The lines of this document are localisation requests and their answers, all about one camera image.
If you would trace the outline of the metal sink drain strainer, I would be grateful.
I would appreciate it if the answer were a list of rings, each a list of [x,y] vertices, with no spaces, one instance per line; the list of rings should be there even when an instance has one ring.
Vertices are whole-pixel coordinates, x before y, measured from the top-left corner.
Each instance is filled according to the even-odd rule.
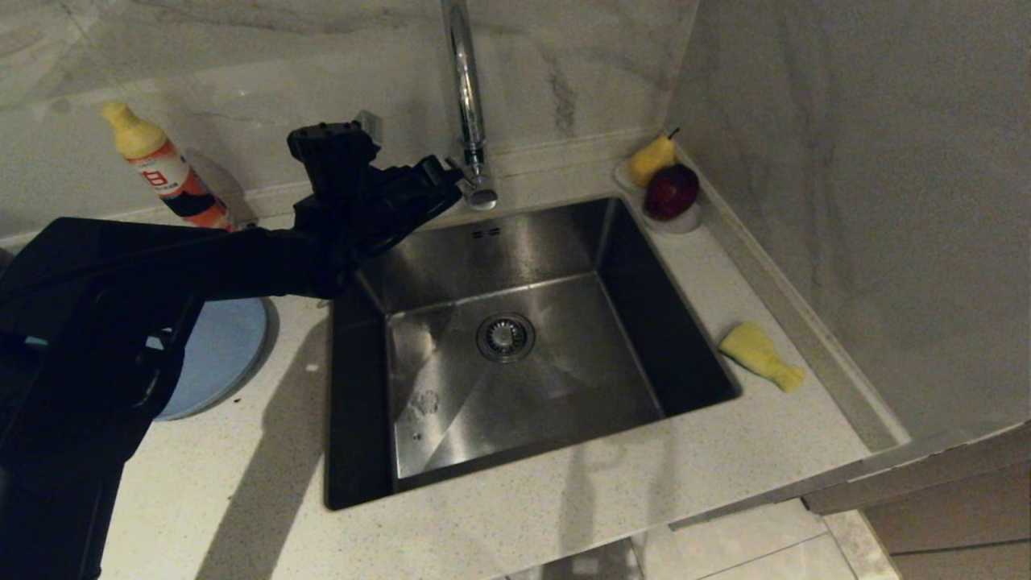
[[[479,325],[475,342],[487,360],[500,364],[516,363],[532,353],[536,329],[522,313],[493,313]]]

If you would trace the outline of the stainless steel sink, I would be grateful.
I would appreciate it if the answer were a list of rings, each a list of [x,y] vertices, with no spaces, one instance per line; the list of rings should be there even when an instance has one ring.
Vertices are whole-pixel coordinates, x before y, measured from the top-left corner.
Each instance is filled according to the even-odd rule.
[[[532,353],[476,330],[516,312]],[[325,506],[333,511],[737,399],[626,201],[429,229],[331,307]]]

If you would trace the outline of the small white dish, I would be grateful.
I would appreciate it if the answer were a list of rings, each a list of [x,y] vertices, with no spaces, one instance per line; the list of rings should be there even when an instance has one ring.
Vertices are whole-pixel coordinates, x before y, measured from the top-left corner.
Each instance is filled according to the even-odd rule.
[[[699,198],[696,199],[691,208],[681,213],[680,216],[677,216],[670,221],[656,221],[648,217],[648,215],[644,212],[644,202],[647,191],[645,191],[644,187],[636,186],[636,184],[634,184],[630,179],[628,161],[619,160],[616,162],[616,168],[612,172],[612,176],[614,177],[616,184],[623,190],[626,198],[629,199],[630,205],[637,210],[637,213],[640,213],[645,226],[648,227],[648,230],[655,232],[655,234],[663,236],[680,236],[691,234],[691,232],[701,226],[704,216],[701,194],[699,194]]]

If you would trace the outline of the yellow pear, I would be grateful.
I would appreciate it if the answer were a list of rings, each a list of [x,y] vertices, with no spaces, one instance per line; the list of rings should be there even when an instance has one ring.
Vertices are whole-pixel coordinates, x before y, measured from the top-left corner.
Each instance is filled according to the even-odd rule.
[[[677,164],[674,137],[680,132],[675,128],[667,135],[658,135],[644,147],[631,155],[628,161],[628,176],[636,187],[648,187],[648,181],[659,170]]]

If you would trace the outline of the blue plate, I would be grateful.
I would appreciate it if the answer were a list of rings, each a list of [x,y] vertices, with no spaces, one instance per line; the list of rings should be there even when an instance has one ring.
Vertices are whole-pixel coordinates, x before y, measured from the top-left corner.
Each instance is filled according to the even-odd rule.
[[[207,301],[185,346],[176,389],[157,420],[192,417],[236,393],[262,356],[267,333],[260,298]]]

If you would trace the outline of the chrome faucet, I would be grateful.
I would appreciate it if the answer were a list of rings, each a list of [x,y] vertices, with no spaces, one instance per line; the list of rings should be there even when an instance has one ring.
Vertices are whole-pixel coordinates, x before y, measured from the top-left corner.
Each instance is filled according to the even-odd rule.
[[[478,81],[478,59],[466,0],[439,0],[450,74],[457,99],[459,147],[464,173],[465,198],[475,212],[489,212],[498,202],[487,158],[487,130],[483,113],[483,91]]]

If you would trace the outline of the yellow sponge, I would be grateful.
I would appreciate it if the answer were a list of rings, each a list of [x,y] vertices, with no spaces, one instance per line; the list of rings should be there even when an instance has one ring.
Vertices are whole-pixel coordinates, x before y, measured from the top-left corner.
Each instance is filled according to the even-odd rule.
[[[795,393],[804,383],[803,368],[789,364],[773,340],[758,325],[743,322],[731,328],[718,343],[718,352],[752,374],[768,379],[781,393]]]

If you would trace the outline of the red apple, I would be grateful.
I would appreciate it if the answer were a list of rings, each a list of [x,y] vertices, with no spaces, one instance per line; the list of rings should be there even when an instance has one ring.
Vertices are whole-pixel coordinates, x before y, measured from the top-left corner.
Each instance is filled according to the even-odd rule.
[[[700,192],[699,176],[693,169],[681,164],[660,169],[645,191],[645,216],[656,221],[677,219],[693,208]]]

